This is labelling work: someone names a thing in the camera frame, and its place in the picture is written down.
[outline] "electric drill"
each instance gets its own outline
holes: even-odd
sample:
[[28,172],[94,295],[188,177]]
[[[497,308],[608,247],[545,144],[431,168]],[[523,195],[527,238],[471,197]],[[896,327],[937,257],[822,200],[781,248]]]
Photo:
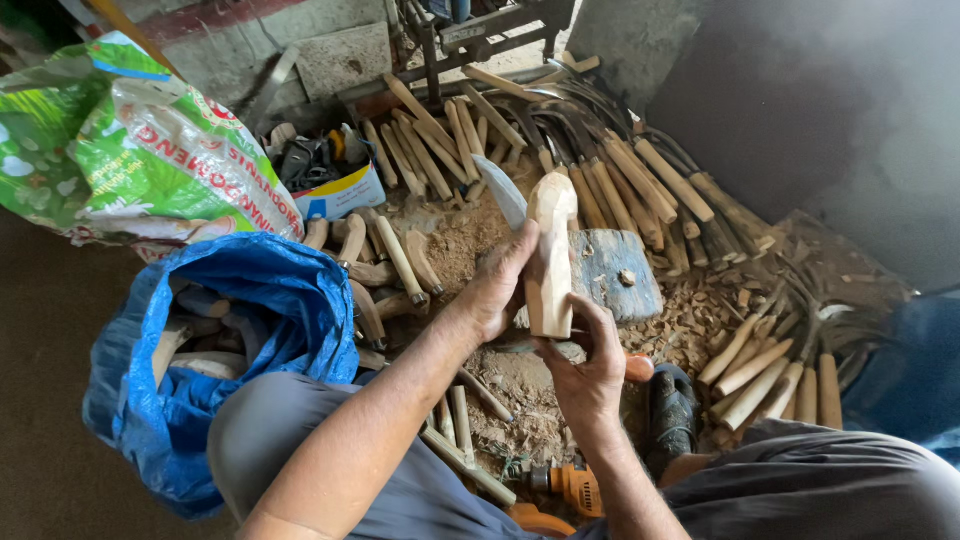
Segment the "electric drill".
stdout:
[[524,476],[527,485],[535,491],[563,493],[564,501],[580,515],[589,518],[604,516],[597,478],[581,457],[577,456],[573,463],[559,468],[534,467]]

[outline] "blue tarp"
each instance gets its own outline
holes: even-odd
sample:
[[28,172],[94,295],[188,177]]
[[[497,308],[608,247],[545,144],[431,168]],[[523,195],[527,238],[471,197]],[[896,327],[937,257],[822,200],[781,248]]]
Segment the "blue tarp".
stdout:
[[897,343],[844,393],[844,428],[894,435],[960,466],[960,300],[921,297],[890,322]]
[[[151,356],[173,301],[171,272],[281,317],[240,380],[170,368],[159,390]],[[206,435],[220,405],[265,373],[351,382],[353,297],[328,256],[271,233],[235,233],[183,248],[136,277],[130,296],[91,351],[84,423],[137,469],[155,497],[184,518],[217,512],[223,499],[206,464]]]

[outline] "trousers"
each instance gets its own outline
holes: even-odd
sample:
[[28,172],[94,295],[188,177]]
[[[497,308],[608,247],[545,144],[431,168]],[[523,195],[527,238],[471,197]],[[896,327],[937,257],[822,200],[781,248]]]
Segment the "trousers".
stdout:
[[[227,400],[210,428],[207,459],[239,523],[300,443],[359,388],[272,373]],[[662,495],[695,539],[960,538],[960,472],[876,433],[767,420]],[[606,520],[597,519],[571,538],[608,536]],[[349,538],[540,536],[470,494],[417,438]]]

